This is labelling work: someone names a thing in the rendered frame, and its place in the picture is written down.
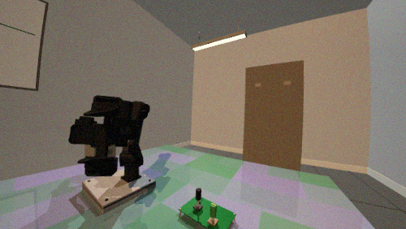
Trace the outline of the green circuit board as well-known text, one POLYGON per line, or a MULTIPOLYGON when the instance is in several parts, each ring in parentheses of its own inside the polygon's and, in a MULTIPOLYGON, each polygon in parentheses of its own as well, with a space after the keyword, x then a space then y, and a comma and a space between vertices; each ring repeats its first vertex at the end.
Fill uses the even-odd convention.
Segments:
POLYGON ((201 197, 200 188, 196 189, 196 196, 178 210, 179 214, 183 212, 207 229, 227 229, 236 216, 234 212, 201 197))

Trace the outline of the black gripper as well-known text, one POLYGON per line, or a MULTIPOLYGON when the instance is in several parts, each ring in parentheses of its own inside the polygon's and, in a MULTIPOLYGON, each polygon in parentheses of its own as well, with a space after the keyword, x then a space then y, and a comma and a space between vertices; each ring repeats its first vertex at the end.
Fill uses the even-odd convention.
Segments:
POLYGON ((123 113, 123 103, 119 97, 96 95, 91 110, 84 113, 84 116, 104 117, 104 123, 96 124, 95 128, 96 155, 78 160, 78 163, 84 163, 86 176, 110 177, 117 172, 118 158, 108 156, 108 146, 121 145, 126 141, 127 126, 115 124, 116 116, 123 113))

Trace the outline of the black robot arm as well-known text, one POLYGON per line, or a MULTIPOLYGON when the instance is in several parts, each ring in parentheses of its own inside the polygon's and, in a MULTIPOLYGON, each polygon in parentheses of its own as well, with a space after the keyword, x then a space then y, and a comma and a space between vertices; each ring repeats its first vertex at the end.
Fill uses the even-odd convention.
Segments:
MULTIPOLYGON (((143 165, 144 159, 140 150, 140 133, 144 119, 148 116, 150 106, 139 101, 127 101, 123 103, 123 113, 116 116, 115 124, 127 126, 127 137, 125 143, 116 145, 123 147, 119 155, 119 166, 124 166, 124 179, 127 183, 135 181, 142 177, 139 175, 139 166, 143 165), (129 140, 129 142, 128 142, 129 140)), ((94 144, 94 134, 96 124, 93 117, 80 116, 75 124, 71 126, 70 137, 68 141, 71 144, 85 144, 96 148, 94 144)))

